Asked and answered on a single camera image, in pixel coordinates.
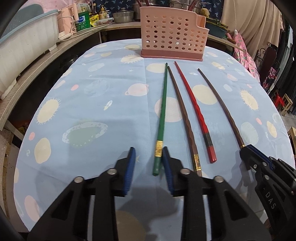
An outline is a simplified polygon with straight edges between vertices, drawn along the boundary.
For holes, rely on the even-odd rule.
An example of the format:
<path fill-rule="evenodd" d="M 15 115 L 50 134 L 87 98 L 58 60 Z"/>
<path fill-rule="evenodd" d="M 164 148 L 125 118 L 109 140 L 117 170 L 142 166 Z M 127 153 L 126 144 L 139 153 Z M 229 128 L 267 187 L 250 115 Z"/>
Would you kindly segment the yellow condiment packet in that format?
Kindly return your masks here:
<path fill-rule="evenodd" d="M 97 26 L 97 21 L 99 21 L 99 15 L 92 15 L 89 17 L 89 20 L 90 20 L 90 25 L 92 27 L 96 27 Z"/>

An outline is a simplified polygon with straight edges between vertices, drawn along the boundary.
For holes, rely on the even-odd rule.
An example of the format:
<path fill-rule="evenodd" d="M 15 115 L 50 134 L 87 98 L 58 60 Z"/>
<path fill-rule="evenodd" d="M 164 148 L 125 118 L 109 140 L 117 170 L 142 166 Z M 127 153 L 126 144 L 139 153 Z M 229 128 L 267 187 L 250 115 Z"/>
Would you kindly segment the blue planet-print tablecloth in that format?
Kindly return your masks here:
<path fill-rule="evenodd" d="M 152 175 L 167 63 L 176 79 L 207 178 L 222 176 L 257 214 L 254 172 L 247 171 L 213 85 L 245 144 L 293 166 L 292 147 L 273 102 L 233 57 L 207 47 L 203 61 L 140 56 L 139 39 L 100 44 L 86 51 L 59 78 L 38 107 L 16 163 L 14 199 L 31 229 L 77 176 L 93 178 L 136 150 L 131 190 L 116 199 L 117 225 L 145 240 L 179 240 L 183 198 L 173 198 L 165 175 Z M 217 161 L 210 163 L 193 105 L 174 65 L 182 70 L 208 127 Z"/>

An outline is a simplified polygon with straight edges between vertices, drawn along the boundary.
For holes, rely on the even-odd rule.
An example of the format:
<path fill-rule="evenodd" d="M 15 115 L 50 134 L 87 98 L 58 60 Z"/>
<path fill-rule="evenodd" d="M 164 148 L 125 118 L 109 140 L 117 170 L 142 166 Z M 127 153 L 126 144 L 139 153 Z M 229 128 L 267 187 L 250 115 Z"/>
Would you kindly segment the red chopstick black band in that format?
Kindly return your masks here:
<path fill-rule="evenodd" d="M 185 88 L 187 90 L 187 93 L 188 93 L 189 98 L 191 100 L 191 103 L 193 105 L 197 120 L 199 122 L 201 131 L 202 131 L 202 134 L 203 134 L 203 137 L 204 137 L 204 141 L 205 141 L 205 145 L 206 145 L 206 148 L 207 148 L 209 161 L 210 161 L 210 163 L 215 163 L 217 161 L 216 153 L 215 153 L 215 150 L 214 150 L 213 142 L 212 142 L 208 127 L 207 127 L 207 125 L 205 123 L 203 114 L 201 113 L 201 109 L 200 109 L 199 105 L 197 104 L 196 98 L 195 98 L 195 96 L 193 94 L 193 91 L 191 90 L 191 87 L 189 86 L 189 84 L 188 84 L 182 70 L 180 69 L 180 67 L 179 67 L 179 65 L 178 65 L 178 63 L 176 61 L 174 62 L 174 65 L 177 68 L 177 71 L 178 71 L 178 73 L 179 73 L 179 75 L 180 75 L 180 77 L 181 77 L 181 79 L 183 81 L 183 84 L 184 84 L 184 86 L 185 86 Z"/>

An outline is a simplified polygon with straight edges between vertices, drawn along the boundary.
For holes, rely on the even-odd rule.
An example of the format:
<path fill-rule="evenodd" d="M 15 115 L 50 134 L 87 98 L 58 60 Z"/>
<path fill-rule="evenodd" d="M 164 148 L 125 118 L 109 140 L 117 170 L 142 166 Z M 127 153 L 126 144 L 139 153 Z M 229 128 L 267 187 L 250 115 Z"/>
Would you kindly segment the blue and yellow stacked basins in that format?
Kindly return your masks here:
<path fill-rule="evenodd" d="M 217 19 L 206 17 L 205 27 L 209 30 L 209 34 L 218 38 L 224 38 L 228 31 L 228 26 L 221 23 Z"/>

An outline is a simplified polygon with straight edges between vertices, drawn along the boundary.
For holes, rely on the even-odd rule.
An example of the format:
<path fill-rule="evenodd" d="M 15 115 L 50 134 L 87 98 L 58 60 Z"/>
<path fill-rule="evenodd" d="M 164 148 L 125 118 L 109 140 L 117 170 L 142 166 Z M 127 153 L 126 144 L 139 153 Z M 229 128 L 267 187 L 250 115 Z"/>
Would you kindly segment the pink perforated utensil basket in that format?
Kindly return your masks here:
<path fill-rule="evenodd" d="M 209 29 L 206 17 L 160 6 L 140 7 L 144 58 L 202 61 Z"/>

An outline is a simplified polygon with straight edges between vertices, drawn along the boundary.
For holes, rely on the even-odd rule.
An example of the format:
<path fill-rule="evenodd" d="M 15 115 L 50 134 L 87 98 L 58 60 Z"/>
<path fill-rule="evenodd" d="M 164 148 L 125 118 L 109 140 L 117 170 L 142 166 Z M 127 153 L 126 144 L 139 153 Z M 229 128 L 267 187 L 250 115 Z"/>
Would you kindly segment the navy floral backsplash cloth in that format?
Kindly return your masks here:
<path fill-rule="evenodd" d="M 149 1 L 149 5 L 152 6 L 155 4 L 156 6 L 161 7 L 174 7 L 182 9 L 187 9 L 190 7 L 191 3 L 193 1 Z M 106 10 L 108 10 L 111 14 L 111 16 L 120 11 L 122 8 L 125 8 L 127 10 L 132 10 L 136 13 L 135 6 L 137 5 L 137 1 L 93 1 L 93 3 L 96 3 L 97 11 L 101 9 L 101 6 L 103 5 Z M 209 0 L 209 1 L 197 1 L 196 7 L 193 9 L 196 13 L 199 13 L 199 10 L 202 8 L 206 8 L 209 11 L 210 18 L 221 20 L 222 17 L 222 11 L 224 6 L 224 0 Z"/>

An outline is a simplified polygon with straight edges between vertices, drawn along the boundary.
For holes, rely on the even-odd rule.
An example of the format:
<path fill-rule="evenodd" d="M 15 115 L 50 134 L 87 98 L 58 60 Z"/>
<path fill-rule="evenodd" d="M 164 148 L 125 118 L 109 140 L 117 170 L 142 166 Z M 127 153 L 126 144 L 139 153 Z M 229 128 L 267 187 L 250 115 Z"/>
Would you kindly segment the red plastic stool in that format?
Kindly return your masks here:
<path fill-rule="evenodd" d="M 285 115 L 292 105 L 291 99 L 287 94 L 284 94 L 282 97 L 277 94 L 274 99 L 274 105 L 278 111 L 281 111 L 281 115 Z"/>

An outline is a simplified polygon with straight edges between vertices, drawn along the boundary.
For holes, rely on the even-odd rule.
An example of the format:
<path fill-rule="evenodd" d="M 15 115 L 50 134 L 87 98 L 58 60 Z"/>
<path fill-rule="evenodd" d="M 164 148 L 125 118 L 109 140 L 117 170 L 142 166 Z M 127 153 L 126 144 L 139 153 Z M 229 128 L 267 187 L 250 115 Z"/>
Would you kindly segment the dark brown twisted chopstick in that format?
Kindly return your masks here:
<path fill-rule="evenodd" d="M 187 135 L 193 171 L 196 172 L 198 176 L 202 177 L 202 168 L 201 168 L 201 164 L 200 164 L 200 160 L 199 160 L 198 149 L 197 149 L 197 146 L 195 143 L 195 138 L 194 138 L 194 134 L 192 131 L 192 127 L 191 127 L 191 124 L 190 124 L 190 121 L 188 118 L 188 114 L 187 114 L 181 93 L 179 91 L 177 82 L 174 78 L 174 75 L 171 71 L 170 66 L 168 66 L 168 72 L 169 72 L 170 78 L 172 80 L 173 87 L 175 89 L 177 100 L 178 100 L 178 103 L 180 106 L 180 110 L 181 110 L 181 114 L 182 114 L 182 118 L 183 118 L 183 122 L 184 122 L 184 126 L 185 126 L 185 131 L 186 131 L 186 135 Z"/>

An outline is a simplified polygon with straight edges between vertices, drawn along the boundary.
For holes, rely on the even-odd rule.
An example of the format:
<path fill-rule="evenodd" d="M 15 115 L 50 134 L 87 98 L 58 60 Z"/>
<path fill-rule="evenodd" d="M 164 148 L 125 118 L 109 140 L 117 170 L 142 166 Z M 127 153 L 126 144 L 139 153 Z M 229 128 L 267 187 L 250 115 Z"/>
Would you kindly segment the white dish rack box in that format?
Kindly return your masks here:
<path fill-rule="evenodd" d="M 39 4 L 23 7 L 1 36 L 1 100 L 16 85 L 16 78 L 34 60 L 56 47 L 58 10 L 44 12 Z"/>

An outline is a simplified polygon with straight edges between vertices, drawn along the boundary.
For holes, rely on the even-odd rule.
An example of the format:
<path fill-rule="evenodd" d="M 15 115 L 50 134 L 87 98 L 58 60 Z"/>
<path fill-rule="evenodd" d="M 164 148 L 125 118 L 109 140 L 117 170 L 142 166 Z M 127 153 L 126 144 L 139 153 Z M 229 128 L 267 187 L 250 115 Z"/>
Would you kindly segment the green plastic bottle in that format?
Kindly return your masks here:
<path fill-rule="evenodd" d="M 79 13 L 78 17 L 79 19 L 75 22 L 77 32 L 90 28 L 90 16 L 88 11 Z"/>

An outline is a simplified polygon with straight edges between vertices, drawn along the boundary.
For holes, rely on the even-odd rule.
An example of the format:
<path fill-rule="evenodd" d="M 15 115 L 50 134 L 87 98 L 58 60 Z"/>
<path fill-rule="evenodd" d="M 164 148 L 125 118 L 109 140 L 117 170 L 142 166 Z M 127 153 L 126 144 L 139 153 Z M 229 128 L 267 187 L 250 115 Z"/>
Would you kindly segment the clear plastic food container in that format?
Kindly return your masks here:
<path fill-rule="evenodd" d="M 96 20 L 94 22 L 94 27 L 100 26 L 100 25 L 111 25 L 113 22 L 114 18 L 107 18 L 107 19 L 102 19 L 102 20 Z"/>

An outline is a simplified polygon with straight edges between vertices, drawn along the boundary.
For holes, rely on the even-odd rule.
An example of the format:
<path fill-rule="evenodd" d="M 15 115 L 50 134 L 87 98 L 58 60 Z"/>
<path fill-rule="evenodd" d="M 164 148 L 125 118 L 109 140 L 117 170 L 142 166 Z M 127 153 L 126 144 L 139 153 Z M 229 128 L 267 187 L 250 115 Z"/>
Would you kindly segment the green chopstick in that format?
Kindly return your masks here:
<path fill-rule="evenodd" d="M 162 99 L 160 105 L 160 115 L 159 115 L 159 126 L 158 134 L 154 152 L 154 166 L 152 174 L 158 176 L 161 168 L 161 157 L 162 157 L 162 148 L 163 148 L 163 139 L 164 139 L 164 129 L 165 129 L 165 115 L 166 115 L 166 98 L 167 98 L 167 81 L 168 81 L 168 64 L 165 64 L 164 72 L 164 82 L 163 82 L 163 91 Z"/>

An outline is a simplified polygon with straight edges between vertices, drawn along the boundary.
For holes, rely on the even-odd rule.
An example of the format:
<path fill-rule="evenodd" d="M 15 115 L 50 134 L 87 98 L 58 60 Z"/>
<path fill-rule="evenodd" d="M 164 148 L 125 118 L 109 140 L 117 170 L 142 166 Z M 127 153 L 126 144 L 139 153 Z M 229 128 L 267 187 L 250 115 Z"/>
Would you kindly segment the pink floral hanging garment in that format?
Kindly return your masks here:
<path fill-rule="evenodd" d="M 235 49 L 233 57 L 238 62 L 240 62 L 241 65 L 243 65 L 243 67 L 250 73 L 250 75 L 252 75 L 258 82 L 260 82 L 260 76 L 257 71 L 256 64 L 252 59 L 251 55 L 247 51 L 247 47 L 245 45 L 243 37 L 238 33 L 237 30 L 234 30 L 233 40 L 236 42 L 236 45 L 240 49 L 242 49 Z"/>

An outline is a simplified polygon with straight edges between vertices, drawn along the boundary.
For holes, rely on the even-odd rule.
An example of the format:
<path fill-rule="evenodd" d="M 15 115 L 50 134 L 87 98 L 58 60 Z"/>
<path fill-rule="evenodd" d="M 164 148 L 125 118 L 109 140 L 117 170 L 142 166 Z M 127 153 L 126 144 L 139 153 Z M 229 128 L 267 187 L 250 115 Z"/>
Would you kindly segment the beige hanging curtain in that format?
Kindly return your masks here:
<path fill-rule="evenodd" d="M 221 22 L 237 30 L 252 57 L 268 44 L 278 47 L 283 30 L 282 14 L 269 0 L 225 0 Z"/>

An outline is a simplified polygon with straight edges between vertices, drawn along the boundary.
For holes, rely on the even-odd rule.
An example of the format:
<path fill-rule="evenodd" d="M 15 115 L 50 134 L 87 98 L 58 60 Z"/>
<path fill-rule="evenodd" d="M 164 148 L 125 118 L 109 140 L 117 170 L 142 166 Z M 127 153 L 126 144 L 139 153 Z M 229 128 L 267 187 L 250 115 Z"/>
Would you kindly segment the small steel lidded pot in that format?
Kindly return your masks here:
<path fill-rule="evenodd" d="M 121 8 L 120 11 L 113 13 L 113 18 L 116 24 L 130 23 L 134 17 L 134 11 Z"/>

